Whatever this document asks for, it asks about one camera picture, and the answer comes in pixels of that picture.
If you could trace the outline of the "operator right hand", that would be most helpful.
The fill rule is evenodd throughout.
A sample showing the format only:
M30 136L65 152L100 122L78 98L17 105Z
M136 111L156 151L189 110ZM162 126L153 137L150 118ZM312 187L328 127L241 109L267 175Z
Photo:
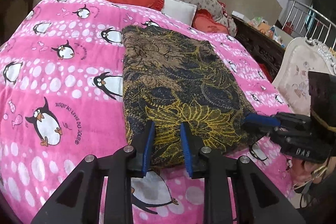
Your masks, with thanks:
M294 190L299 190L310 183L319 183L327 171L326 163L317 164L295 157L292 158L291 163L289 173Z

